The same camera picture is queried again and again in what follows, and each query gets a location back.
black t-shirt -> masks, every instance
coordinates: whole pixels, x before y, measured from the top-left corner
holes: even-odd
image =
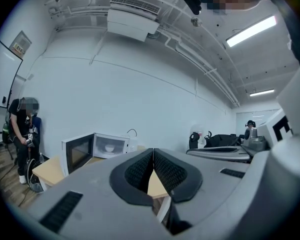
[[[19,131],[21,135],[27,134],[27,126],[26,126],[26,119],[27,119],[27,113],[25,109],[20,109],[18,111],[20,100],[14,99],[9,107],[9,113],[10,113],[10,119],[9,119],[9,134],[15,136],[15,131],[11,123],[11,114],[16,115],[16,124],[19,127]]]

electrical box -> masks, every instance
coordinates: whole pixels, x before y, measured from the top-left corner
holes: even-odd
[[[22,59],[26,51],[29,49],[30,45],[31,41],[25,35],[25,33],[21,31],[13,40],[12,44],[9,47],[9,50],[11,50],[15,55]]]

ceiling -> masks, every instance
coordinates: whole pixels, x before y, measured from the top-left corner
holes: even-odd
[[[261,1],[255,8],[246,11],[232,11],[219,15],[207,10],[202,4],[198,16],[202,26],[195,27],[190,18],[177,9],[165,4],[174,4],[188,15],[191,10],[183,0],[143,0],[161,7],[157,18],[161,26],[169,28],[183,37],[191,39],[199,47],[198,52],[207,60],[224,81],[230,86],[240,104],[267,101],[275,99],[299,68],[299,62],[288,49],[288,30],[277,7],[269,0]],[[73,10],[78,7],[110,6],[110,0],[50,0],[47,10]],[[226,39],[260,20],[274,15],[277,24],[261,33],[229,47]],[[56,26],[106,27],[107,18],[102,16],[73,17],[64,14],[53,17]],[[250,97],[253,92],[275,89],[275,92]]]

fluorescent light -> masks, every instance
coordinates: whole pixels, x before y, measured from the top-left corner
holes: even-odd
[[[261,95],[261,94],[269,94],[269,93],[273,93],[274,91],[275,91],[275,89],[254,92],[254,93],[250,93],[250,96],[252,97],[252,96],[257,96],[257,95]]]
[[[275,16],[264,19],[263,21],[241,31],[240,33],[230,37],[226,40],[230,47],[239,44],[240,42],[254,36],[255,34],[260,33],[268,28],[271,28],[277,24]]]

white wall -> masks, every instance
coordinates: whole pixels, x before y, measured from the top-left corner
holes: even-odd
[[[46,156],[61,153],[61,140],[87,132],[134,128],[146,147],[185,152],[193,124],[206,133],[235,131],[229,102],[190,62],[157,41],[109,34],[89,65],[100,36],[95,29],[58,33],[25,82],[22,96],[40,102]]]
[[[235,116],[235,133],[236,135],[244,134],[245,124],[253,120],[258,126],[268,120],[277,110],[281,109],[276,99],[245,104],[233,109]]]
[[[44,5],[47,0],[21,0],[9,14],[0,29],[0,41],[7,47],[23,31],[32,44],[23,56],[11,88],[10,104],[19,97],[21,87],[35,60],[45,51],[50,36],[54,33],[54,22]],[[7,109],[0,108],[0,131],[5,123]]]
[[[243,104],[240,107],[233,109],[234,113],[256,112],[266,110],[279,110],[281,106],[276,99],[263,101],[263,102],[251,102],[249,104]]]

